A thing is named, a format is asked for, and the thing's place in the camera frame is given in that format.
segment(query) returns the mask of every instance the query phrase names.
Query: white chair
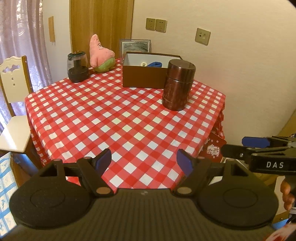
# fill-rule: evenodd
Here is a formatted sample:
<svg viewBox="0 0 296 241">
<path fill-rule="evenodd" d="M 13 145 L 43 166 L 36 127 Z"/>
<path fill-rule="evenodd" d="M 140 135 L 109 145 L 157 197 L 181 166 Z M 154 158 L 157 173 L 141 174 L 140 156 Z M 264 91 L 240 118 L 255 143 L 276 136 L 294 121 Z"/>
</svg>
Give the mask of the white chair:
<svg viewBox="0 0 296 241">
<path fill-rule="evenodd" d="M 11 105 L 23 102 L 33 92 L 26 56 L 12 56 L 0 64 L 0 86 L 12 116 L 0 135 L 0 153 L 12 152 L 17 157 L 25 154 L 37 169 L 41 169 L 42 164 L 33 145 L 27 116 L 16 116 Z M 36 172 L 32 163 L 22 160 L 19 165 L 32 175 Z"/>
</svg>

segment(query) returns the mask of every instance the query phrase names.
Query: finger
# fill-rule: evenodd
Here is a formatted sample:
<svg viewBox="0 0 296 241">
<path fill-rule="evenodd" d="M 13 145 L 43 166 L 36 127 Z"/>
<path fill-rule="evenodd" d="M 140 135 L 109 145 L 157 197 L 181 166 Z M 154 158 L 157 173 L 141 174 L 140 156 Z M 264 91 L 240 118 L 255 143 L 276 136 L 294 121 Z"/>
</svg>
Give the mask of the finger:
<svg viewBox="0 0 296 241">
<path fill-rule="evenodd" d="M 292 208 L 292 204 L 287 204 L 287 203 L 285 203 L 285 204 L 284 204 L 284 208 L 285 208 L 287 211 L 290 211 L 291 208 Z"/>
<path fill-rule="evenodd" d="M 293 204 L 295 202 L 295 197 L 292 193 L 283 194 L 283 201 L 287 204 Z"/>
<path fill-rule="evenodd" d="M 291 191 L 291 186 L 289 183 L 287 183 L 285 180 L 281 183 L 281 192 L 283 194 L 289 194 Z"/>
</svg>

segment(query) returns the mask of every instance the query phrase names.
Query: red paper bag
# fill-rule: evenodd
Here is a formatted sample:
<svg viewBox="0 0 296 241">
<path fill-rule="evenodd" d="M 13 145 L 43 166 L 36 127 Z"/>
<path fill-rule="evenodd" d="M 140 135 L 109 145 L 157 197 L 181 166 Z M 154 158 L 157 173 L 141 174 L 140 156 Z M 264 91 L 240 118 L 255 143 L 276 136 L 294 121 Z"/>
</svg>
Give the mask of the red paper bag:
<svg viewBox="0 0 296 241">
<path fill-rule="evenodd" d="M 198 156 L 208 158 L 213 162 L 221 162 L 223 157 L 221 147 L 225 144 L 226 140 L 211 132 Z"/>
</svg>

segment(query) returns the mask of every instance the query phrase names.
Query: red and white checkered tablecloth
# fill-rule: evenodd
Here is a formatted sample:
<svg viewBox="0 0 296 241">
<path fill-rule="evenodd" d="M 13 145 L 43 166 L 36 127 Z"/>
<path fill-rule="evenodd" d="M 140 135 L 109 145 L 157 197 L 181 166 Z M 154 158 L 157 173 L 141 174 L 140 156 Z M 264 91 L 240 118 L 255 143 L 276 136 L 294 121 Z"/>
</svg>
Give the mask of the red and white checkered tablecloth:
<svg viewBox="0 0 296 241">
<path fill-rule="evenodd" d="M 117 64 L 81 83 L 65 78 L 30 94 L 25 105 L 42 163 L 75 162 L 109 148 L 112 163 L 102 177 L 114 190 L 173 188 L 183 175 L 177 150 L 198 152 L 211 130 L 223 136 L 225 96 L 194 81 L 186 108 L 176 112 L 162 105 L 162 93 L 123 88 Z"/>
</svg>

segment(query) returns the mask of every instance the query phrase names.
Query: blue patterned box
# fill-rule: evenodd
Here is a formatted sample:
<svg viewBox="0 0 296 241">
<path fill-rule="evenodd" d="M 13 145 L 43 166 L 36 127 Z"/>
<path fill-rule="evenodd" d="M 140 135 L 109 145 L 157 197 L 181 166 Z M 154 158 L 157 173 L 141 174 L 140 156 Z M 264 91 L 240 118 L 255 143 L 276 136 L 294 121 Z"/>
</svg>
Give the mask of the blue patterned box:
<svg viewBox="0 0 296 241">
<path fill-rule="evenodd" d="M 0 157 L 0 237 L 16 226 L 9 210 L 9 200 L 17 185 L 10 168 L 10 153 Z"/>
</svg>

